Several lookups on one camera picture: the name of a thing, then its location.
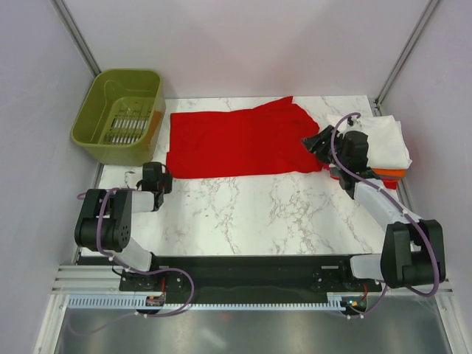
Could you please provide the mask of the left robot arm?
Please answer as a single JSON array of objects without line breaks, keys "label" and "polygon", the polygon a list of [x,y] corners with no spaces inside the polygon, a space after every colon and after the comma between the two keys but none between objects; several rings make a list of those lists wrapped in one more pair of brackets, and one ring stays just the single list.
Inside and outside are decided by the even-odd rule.
[{"label": "left robot arm", "polygon": [[136,273],[136,281],[144,289],[156,289],[162,281],[157,257],[132,237],[132,216],[158,212],[172,188],[170,169],[161,162],[147,162],[133,189],[88,190],[81,195],[83,204],[74,228],[76,245]]}]

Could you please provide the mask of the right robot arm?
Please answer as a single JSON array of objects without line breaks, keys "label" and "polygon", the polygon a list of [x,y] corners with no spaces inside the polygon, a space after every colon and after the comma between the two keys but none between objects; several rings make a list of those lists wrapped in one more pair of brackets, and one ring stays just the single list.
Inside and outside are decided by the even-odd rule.
[{"label": "right robot arm", "polygon": [[407,288],[419,294],[419,286],[436,294],[445,280],[443,228],[436,220],[425,220],[407,209],[384,188],[369,167],[367,135],[360,131],[339,133],[328,126],[315,136],[302,139],[309,153],[339,169],[339,185],[375,219],[384,231],[381,253],[355,255],[350,265],[338,271],[339,285],[355,290],[364,279],[390,288]]}]

